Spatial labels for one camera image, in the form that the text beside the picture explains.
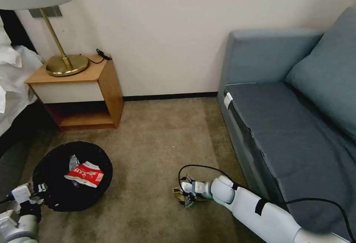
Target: sofa backrest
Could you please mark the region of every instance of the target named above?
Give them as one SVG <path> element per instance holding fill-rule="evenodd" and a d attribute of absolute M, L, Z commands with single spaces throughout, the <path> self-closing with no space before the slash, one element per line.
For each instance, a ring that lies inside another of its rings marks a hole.
<path fill-rule="evenodd" d="M 347 8 L 286 77 L 356 140 L 356 9 Z"/>

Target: lamp stem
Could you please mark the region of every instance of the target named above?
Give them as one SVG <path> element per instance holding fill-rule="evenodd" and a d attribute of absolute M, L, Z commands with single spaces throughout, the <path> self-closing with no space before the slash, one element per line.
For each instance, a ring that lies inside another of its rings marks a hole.
<path fill-rule="evenodd" d="M 54 41 L 56 42 L 56 45 L 57 45 L 57 47 L 59 49 L 59 52 L 60 52 L 60 54 L 62 56 L 63 63 L 66 65 L 66 68 L 68 70 L 72 70 L 73 69 L 72 63 L 70 62 L 68 56 L 65 54 L 62 46 L 60 45 L 58 37 L 57 37 L 55 31 L 53 30 L 53 27 L 52 27 L 52 25 L 51 25 L 51 23 L 50 23 L 50 21 L 49 21 L 49 19 L 47 17 L 47 14 L 46 14 L 45 10 L 42 9 L 42 8 L 40 8 L 39 10 L 41 11 L 42 17 L 43 17 L 45 23 L 47 24 L 47 27 L 48 27 L 49 31 L 51 32 Z"/>

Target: blue sofa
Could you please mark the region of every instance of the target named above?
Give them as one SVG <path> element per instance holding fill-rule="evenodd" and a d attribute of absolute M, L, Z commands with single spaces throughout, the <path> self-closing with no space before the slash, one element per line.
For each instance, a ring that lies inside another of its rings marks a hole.
<path fill-rule="evenodd" d="M 330 30 L 230 33 L 218 102 L 248 186 L 273 201 L 338 202 L 356 233 L 356 10 Z M 232 101 L 225 105 L 229 93 Z M 350 240 L 339 210 L 286 208 L 304 228 Z"/>

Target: sofa seat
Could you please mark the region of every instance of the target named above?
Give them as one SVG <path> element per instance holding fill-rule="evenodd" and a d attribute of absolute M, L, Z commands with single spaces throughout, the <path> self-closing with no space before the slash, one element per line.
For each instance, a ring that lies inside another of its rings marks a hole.
<path fill-rule="evenodd" d="M 229 116 L 247 131 L 243 144 L 263 178 L 275 179 L 283 199 L 333 200 L 356 227 L 356 143 L 285 82 L 226 85 L 227 92 L 233 98 L 229 112 L 235 113 Z M 288 210 L 310 231 L 349 238 L 342 215 L 331 204 L 299 202 Z"/>

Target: white wall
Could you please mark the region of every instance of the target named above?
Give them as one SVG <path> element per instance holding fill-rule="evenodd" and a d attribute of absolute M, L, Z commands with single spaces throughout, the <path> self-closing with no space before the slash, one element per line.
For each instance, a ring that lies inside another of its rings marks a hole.
<path fill-rule="evenodd" d="M 74 0 L 52 19 L 67 53 L 111 53 L 125 96 L 217 91 L 229 31 L 325 29 L 355 0 Z M 39 53 L 58 54 L 42 20 L 19 11 Z"/>

